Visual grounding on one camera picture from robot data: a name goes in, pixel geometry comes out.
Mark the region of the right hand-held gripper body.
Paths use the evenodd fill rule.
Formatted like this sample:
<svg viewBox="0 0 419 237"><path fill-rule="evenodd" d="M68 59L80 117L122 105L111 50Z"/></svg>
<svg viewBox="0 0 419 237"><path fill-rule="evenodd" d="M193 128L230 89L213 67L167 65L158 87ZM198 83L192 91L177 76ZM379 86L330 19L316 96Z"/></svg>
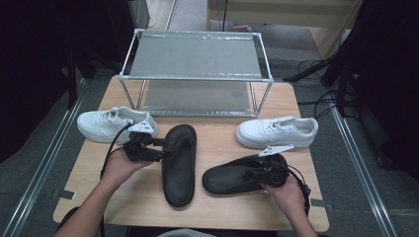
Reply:
<svg viewBox="0 0 419 237"><path fill-rule="evenodd" d="M261 157L261 167L255 170L255 178L263 184L280 187L285 182L290 173L287 161L281 156L279 161L274 160L274 155L279 155L293 149L293 145L268 146L258 153Z"/></svg>

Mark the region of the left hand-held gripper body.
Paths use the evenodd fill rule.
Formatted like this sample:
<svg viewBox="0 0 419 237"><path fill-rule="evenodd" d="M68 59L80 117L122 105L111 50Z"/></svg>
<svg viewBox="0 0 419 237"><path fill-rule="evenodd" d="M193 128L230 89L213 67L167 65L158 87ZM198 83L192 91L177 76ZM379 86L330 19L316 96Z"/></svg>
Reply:
<svg viewBox="0 0 419 237"><path fill-rule="evenodd" d="M153 161L153 152L147 148L148 144L153 141L152 134L155 129L147 121L142 121L130 126L129 141L123 145L126 156L131 161Z"/></svg>

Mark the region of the black slipper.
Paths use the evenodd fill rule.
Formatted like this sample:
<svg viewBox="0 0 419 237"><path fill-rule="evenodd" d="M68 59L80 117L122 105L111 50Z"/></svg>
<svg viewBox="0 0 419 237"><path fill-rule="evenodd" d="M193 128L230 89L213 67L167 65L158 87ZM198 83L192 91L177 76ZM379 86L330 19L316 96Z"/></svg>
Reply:
<svg viewBox="0 0 419 237"><path fill-rule="evenodd" d="M195 193L197 135L188 124L179 124L166 134L163 145L162 182L167 202L174 207L190 203Z"/></svg>
<svg viewBox="0 0 419 237"><path fill-rule="evenodd" d="M279 161L281 156L274 155L274 160ZM260 160L258 155L250 155L212 167L202 176L203 186L208 193L223 196L262 190L263 183L256 184L251 180L255 174L245 174L248 169L261 167Z"/></svg>

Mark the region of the white sneaker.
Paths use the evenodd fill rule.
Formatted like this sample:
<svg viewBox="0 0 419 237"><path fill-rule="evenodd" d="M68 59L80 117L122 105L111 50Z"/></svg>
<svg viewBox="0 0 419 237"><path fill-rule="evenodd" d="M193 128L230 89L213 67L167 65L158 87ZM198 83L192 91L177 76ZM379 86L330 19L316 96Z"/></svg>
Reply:
<svg viewBox="0 0 419 237"><path fill-rule="evenodd" d="M264 149L268 146L308 147L319 129L315 118L251 119L236 128L236 139L244 146Z"/></svg>
<svg viewBox="0 0 419 237"><path fill-rule="evenodd" d="M129 141L131 130L126 126L138 130L148 129L155 137L158 128L154 118L148 112L140 112L127 107L113 107L106 111L93 111L81 114L77 119L79 131L88 139L100 143L111 143L117 134L123 132L117 139L117 144Z"/></svg>

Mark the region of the metal two-tier shoe rack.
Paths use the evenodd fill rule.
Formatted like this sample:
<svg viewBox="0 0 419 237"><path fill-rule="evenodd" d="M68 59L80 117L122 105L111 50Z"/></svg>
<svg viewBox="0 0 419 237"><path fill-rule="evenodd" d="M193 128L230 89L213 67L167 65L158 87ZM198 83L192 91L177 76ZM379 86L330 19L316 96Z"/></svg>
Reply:
<svg viewBox="0 0 419 237"><path fill-rule="evenodd" d="M131 108L166 117L255 118L274 83L252 32L136 29L118 78Z"/></svg>

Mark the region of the person's right hand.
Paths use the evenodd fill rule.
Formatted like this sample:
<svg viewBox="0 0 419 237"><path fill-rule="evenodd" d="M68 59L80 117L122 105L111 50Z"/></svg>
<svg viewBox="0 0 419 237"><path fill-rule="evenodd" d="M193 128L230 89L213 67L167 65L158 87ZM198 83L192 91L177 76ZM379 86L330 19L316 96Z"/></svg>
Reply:
<svg viewBox="0 0 419 237"><path fill-rule="evenodd" d="M278 208L288 220L301 220L306 217L303 203L303 194L294 177L288 177L281 187L262 185L274 199Z"/></svg>

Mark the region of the person's left hand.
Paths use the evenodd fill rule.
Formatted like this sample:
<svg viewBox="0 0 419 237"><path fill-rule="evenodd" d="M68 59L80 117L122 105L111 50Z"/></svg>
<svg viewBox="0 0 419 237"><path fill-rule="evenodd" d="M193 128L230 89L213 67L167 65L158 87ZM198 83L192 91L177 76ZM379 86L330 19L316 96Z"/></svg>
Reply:
<svg viewBox="0 0 419 237"><path fill-rule="evenodd" d="M121 149L113 151L100 184L115 191L136 171L149 165L151 165L150 161L131 161Z"/></svg>

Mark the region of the grey tape piece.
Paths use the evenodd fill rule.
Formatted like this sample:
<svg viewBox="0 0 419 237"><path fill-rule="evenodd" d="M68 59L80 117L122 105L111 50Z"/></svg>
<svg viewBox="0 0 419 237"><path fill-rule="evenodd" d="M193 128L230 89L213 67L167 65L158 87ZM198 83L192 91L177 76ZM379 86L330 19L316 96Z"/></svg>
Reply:
<svg viewBox="0 0 419 237"><path fill-rule="evenodd" d="M310 203L312 206L324 207L327 211L334 210L334 205L332 203L326 202L323 199L311 198Z"/></svg>
<svg viewBox="0 0 419 237"><path fill-rule="evenodd" d="M76 193L66 190L54 190L52 196L54 198L74 199L76 197Z"/></svg>

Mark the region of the person's grey shirt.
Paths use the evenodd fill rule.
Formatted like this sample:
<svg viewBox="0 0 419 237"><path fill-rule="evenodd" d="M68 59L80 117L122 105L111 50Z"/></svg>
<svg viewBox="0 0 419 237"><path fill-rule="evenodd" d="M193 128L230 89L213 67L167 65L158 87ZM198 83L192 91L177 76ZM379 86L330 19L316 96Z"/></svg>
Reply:
<svg viewBox="0 0 419 237"><path fill-rule="evenodd" d="M171 230L162 234L159 234L157 237L215 237L213 235L196 231L193 229L183 228Z"/></svg>

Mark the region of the black stand legs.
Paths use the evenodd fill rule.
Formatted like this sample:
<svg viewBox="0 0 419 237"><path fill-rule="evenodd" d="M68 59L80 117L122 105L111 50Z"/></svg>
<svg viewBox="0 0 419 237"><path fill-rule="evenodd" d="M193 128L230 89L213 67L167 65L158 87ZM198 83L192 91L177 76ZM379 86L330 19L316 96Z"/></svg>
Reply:
<svg viewBox="0 0 419 237"><path fill-rule="evenodd" d="M283 78L284 82L298 82L311 74L316 74L318 71L324 70L320 78L321 85L325 88L331 88L334 84L337 87L334 91L327 91L326 96L329 96L329 101L332 102L333 109L336 109L341 117L346 117L345 108L346 103L346 86L349 78L349 70L347 63L338 55L332 55L323 60L317 60L309 68L298 72L294 76Z"/></svg>

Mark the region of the grey metal cabinet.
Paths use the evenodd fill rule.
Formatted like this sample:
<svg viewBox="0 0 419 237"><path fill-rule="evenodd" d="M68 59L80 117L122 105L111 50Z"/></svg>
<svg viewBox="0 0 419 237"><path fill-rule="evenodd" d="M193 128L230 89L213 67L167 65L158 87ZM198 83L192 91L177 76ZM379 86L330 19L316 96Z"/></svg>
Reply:
<svg viewBox="0 0 419 237"><path fill-rule="evenodd" d="M147 29L150 16L146 0L128 0L133 25L139 29Z"/></svg>

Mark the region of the small red object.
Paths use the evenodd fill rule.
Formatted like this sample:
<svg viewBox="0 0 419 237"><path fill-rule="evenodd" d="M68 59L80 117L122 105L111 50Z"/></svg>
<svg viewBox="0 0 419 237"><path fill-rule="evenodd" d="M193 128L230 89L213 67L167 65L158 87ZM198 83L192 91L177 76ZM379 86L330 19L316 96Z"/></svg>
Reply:
<svg viewBox="0 0 419 237"><path fill-rule="evenodd" d="M251 27L245 23L232 22L231 26L234 28L236 32L240 33L248 33L252 31Z"/></svg>

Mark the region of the wooden cabinet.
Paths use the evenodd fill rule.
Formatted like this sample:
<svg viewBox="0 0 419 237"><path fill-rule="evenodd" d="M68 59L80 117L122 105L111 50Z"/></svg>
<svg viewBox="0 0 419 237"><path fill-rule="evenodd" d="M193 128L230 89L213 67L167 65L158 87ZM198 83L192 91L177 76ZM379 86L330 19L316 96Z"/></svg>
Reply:
<svg viewBox="0 0 419 237"><path fill-rule="evenodd" d="M309 27L322 59L355 21L363 0L207 0L210 21Z"/></svg>

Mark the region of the metal floor rail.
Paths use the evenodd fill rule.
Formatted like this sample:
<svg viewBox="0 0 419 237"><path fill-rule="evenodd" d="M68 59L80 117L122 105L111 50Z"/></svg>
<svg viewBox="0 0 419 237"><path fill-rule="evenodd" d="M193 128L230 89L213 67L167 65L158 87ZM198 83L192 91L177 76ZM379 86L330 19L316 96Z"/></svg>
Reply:
<svg viewBox="0 0 419 237"><path fill-rule="evenodd" d="M88 81L76 80L70 108L59 100L15 155L0 164L0 237L18 237L42 190L84 98Z"/></svg>
<svg viewBox="0 0 419 237"><path fill-rule="evenodd" d="M348 150L382 237L399 237L346 120L340 116L336 109L332 110L332 115Z"/></svg>

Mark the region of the black stand post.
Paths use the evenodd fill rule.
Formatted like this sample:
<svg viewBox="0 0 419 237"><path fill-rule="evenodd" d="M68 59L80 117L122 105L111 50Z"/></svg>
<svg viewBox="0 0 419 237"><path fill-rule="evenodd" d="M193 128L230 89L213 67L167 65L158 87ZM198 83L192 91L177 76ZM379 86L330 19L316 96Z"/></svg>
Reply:
<svg viewBox="0 0 419 237"><path fill-rule="evenodd" d="M67 53L67 78L68 78L67 109L70 110L77 100L76 66L75 66L74 55L73 55L72 49L69 49Z"/></svg>

